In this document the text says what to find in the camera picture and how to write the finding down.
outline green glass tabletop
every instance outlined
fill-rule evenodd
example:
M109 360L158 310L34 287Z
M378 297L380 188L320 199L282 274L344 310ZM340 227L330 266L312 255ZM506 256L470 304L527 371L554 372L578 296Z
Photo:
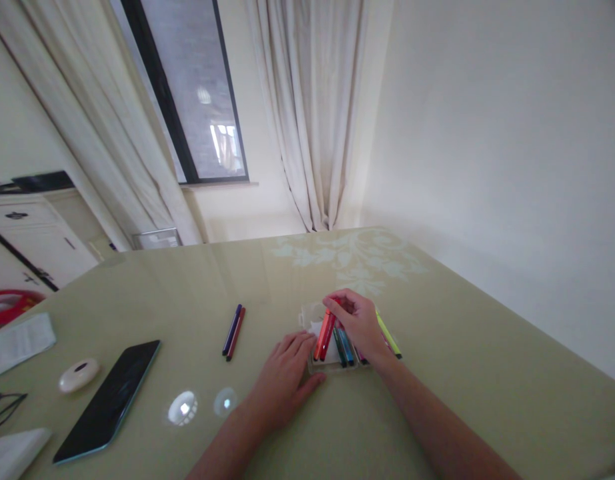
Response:
M521 476L615 471L615 381L380 228L118 254L22 317L49 312L57 343L0 376L0 392L28 394L0 436L52 430L24 478L182 478L274 344L299 329L301 306L342 287L375 301L402 361ZM238 303L247 313L228 363L221 350ZM160 352L112 444L53 465L121 352L154 339ZM61 394L61 374L88 357L102 372ZM331 374L246 477L433 475L370 368Z

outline phone screen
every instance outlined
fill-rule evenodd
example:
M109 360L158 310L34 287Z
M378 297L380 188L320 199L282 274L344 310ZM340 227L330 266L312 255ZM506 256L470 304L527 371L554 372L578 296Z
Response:
M111 442L160 345L161 341L155 340L121 354L54 455L54 463L92 453Z

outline red basket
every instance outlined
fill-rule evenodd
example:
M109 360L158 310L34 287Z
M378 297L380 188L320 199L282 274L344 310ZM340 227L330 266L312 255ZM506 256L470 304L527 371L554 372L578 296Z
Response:
M43 300L40 293L0 290L0 328Z

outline white cabinet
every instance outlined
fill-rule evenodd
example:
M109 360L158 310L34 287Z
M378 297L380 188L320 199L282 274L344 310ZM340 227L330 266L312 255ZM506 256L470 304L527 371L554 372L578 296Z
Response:
M58 288L96 266L97 262L76 238L60 226L33 227L2 231L2 236L21 252L34 266Z
M115 254L101 253L101 238L103 229L75 189L0 195L0 289L48 295L63 288Z
M32 290L49 295L52 290L0 244L0 290Z

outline cabinet handle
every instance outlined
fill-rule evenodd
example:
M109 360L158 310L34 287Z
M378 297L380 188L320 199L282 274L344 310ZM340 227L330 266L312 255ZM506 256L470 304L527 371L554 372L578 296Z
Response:
M12 212L12 213L8 213L6 215L7 218L12 219L12 220L20 220L23 217L27 217L27 214L24 212Z
M25 282L30 281L30 282L32 282L34 285L38 285L38 284L39 284L36 280L34 280L32 277L30 277L30 276L29 276L26 272L23 272L23 274L24 274L24 276L25 276L25 280L24 280Z
M48 272L46 272L45 270L43 270L43 269L39 269L39 276L40 276L41 278L45 278L45 279L48 279L48 280L50 280L50 281L54 281L54 279L52 278L52 276L51 276Z

